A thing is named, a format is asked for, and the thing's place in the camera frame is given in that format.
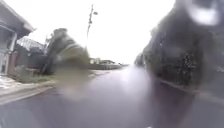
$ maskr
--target street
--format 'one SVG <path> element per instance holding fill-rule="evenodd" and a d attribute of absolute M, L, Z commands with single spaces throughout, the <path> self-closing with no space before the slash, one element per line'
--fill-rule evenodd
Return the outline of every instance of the street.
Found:
<path fill-rule="evenodd" d="M 223 128 L 224 106 L 129 68 L 0 106 L 0 128 Z"/>

